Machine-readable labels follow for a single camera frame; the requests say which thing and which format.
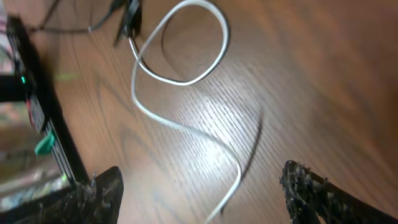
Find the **white cable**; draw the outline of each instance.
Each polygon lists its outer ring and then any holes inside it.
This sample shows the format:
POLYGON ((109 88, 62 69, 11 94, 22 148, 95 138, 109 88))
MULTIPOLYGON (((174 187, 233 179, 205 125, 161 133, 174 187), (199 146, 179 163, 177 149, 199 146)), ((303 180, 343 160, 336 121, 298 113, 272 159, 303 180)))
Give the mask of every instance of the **white cable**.
POLYGON ((227 21, 224 17, 224 15, 221 13, 221 11, 212 3, 205 1, 205 0, 185 0, 182 1, 180 3, 178 3, 169 13, 167 13, 167 15, 161 20, 161 22, 159 23, 159 25, 157 25, 157 27, 154 29, 154 31, 150 34, 150 36, 148 37, 148 39, 145 41, 145 43, 142 45, 141 51, 138 53, 136 44, 134 42, 134 39, 129 38, 129 42, 130 42, 130 46, 131 46, 131 50, 136 58, 136 62, 134 63, 134 67, 132 69, 132 77, 131 77, 131 98, 133 103, 146 115, 148 115, 148 117, 152 118, 155 121, 158 121, 159 123, 166 125, 170 128, 173 129, 177 129, 177 130, 181 130, 181 131, 186 131, 192 134, 196 134, 197 136, 200 137, 204 137, 209 139, 210 141, 213 141, 214 143, 220 145, 221 147, 223 147, 226 152, 228 153, 228 155, 231 157, 231 159, 236 163, 236 167, 237 167, 237 175, 236 175, 236 180, 234 181, 233 185, 231 186, 231 188, 228 190, 228 192, 226 193, 226 195, 224 196, 224 198, 219 202, 219 204, 215 207, 215 209, 210 213, 210 215, 207 217, 207 219, 205 220, 205 223, 209 223, 210 221, 212 221, 212 219, 214 219, 214 217, 218 214, 218 212, 220 212, 220 210, 226 205, 226 203, 228 202, 228 200, 233 196, 233 194, 235 193, 236 189, 239 186, 239 183, 241 181, 241 176, 242 176, 242 168, 241 165, 239 163, 239 159, 237 157, 237 155, 233 152, 233 150, 227 146, 223 141, 217 139, 216 137, 204 132, 204 131, 200 131, 198 129, 195 128, 191 128, 189 126, 180 124, 176 121, 172 121, 170 119, 167 118, 163 118, 151 111, 149 111, 147 108, 145 108, 140 101, 137 99, 136 96, 136 77, 137 77, 137 70, 138 70, 138 65, 140 65, 140 67, 150 76, 152 76, 153 78, 165 82, 165 83, 169 83, 171 85, 178 85, 178 86, 187 86, 187 85, 192 85, 196 82, 199 82, 200 80, 202 80, 203 78, 205 78, 208 74, 210 74, 210 72, 219 64, 219 62, 221 61, 221 59, 224 57, 224 54, 228 48, 228 42, 229 42, 229 29, 228 29, 228 25, 227 25, 227 21), (181 81, 177 81, 177 80, 171 80, 169 78, 165 78, 162 77, 156 73, 154 73, 153 71, 149 70, 146 66, 145 63, 143 63, 143 59, 142 59, 142 54, 145 52, 146 48, 148 47, 148 45, 150 44, 150 42, 152 41, 152 39, 155 37, 156 33, 158 33, 161 28, 165 25, 165 23, 181 8, 186 7, 186 6, 201 6, 204 7, 205 9, 209 10, 211 13, 213 13, 216 18, 218 19, 218 21, 220 22, 221 25, 221 30, 223 32, 223 43, 221 45, 221 50, 220 53, 218 54, 216 60, 206 69, 205 72, 203 72, 201 75, 199 75, 197 78, 187 81, 187 82, 181 82, 181 81))

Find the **wooden table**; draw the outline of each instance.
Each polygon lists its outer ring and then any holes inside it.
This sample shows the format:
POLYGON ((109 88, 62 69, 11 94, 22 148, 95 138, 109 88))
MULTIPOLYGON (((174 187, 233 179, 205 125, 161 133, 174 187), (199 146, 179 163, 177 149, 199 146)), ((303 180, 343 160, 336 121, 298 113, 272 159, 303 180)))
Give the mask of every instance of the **wooden table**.
MULTIPOLYGON (((5 1, 27 24, 38 24, 51 2, 5 1)), ((177 2, 144 1, 139 45, 177 2)), ((243 166, 254 153, 215 223, 288 223, 279 185, 288 159, 398 217, 398 1, 215 3, 228 17, 231 42, 208 78, 185 88, 142 72, 137 80, 151 110, 218 136, 243 166)), ((95 21, 108 6, 109 0, 62 1, 48 26, 84 27, 91 8, 95 21)), ((208 140, 163 127, 134 107, 132 53, 127 40, 113 47, 120 18, 121 12, 90 35, 32 40, 54 75, 88 173, 111 166, 123 172, 119 222, 201 223, 236 170, 208 140)), ((213 61, 220 43, 216 19, 189 7, 145 59, 156 72, 187 80, 213 61)))

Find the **black clamp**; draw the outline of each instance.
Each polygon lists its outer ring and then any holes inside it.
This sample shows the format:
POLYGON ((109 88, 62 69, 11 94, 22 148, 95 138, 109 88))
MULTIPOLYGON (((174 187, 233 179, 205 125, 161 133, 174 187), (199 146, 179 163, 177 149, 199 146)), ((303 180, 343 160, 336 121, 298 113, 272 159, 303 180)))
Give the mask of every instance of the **black clamp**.
POLYGON ((139 0, 125 0, 126 10, 114 41, 116 46, 123 36, 136 37, 141 30, 142 10, 139 0))

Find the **table top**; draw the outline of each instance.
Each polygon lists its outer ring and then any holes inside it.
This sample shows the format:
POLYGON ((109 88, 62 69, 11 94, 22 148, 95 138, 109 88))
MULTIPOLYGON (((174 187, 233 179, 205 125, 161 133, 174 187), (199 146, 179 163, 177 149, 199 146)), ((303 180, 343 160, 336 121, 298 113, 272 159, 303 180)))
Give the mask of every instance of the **table top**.
MULTIPOLYGON (((52 1, 4 2, 38 24, 52 1)), ((176 3, 144 1, 139 46, 176 3)), ((398 1, 215 3, 231 40, 208 78, 187 87, 142 72, 137 78, 148 108, 214 134, 249 167, 215 223, 288 223, 279 177, 289 159, 398 217, 398 1)), ((90 9, 94 21, 108 6, 109 0, 61 1, 48 26, 84 27, 90 9)), ((201 223, 236 169, 207 139, 164 127, 133 105, 134 58, 127 40, 113 47, 121 16, 89 35, 34 34, 32 41, 54 76, 88 173, 122 170, 119 222, 201 223)), ((220 44, 213 15, 188 7, 144 58, 154 71, 188 80, 209 66, 220 44)))

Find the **brown wood grain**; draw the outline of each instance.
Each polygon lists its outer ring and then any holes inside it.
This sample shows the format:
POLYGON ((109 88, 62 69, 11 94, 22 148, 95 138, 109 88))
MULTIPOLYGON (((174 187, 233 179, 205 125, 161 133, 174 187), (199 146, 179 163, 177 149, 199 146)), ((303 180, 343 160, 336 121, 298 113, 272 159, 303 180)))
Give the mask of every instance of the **brown wood grain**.
MULTIPOLYGON (((38 24, 52 0, 6 0, 38 24)), ((231 28, 228 52, 205 80, 179 88, 141 73, 151 110, 234 147, 246 178, 215 223, 288 223, 284 162, 306 164, 364 202, 398 217, 398 1, 217 0, 231 28), (254 150, 259 125, 262 132, 254 150)), ((145 0, 141 45, 178 0, 145 0)), ((88 25, 109 0, 60 3, 49 26, 88 25)), ((88 173, 119 166, 119 223, 201 223, 232 184, 226 154, 140 113, 130 100, 128 42, 113 40, 121 13, 90 35, 36 34, 88 173), (76 78, 57 80, 74 74, 76 78)), ((177 13, 148 48, 156 72, 187 80, 216 57, 221 31, 203 9, 177 13)))

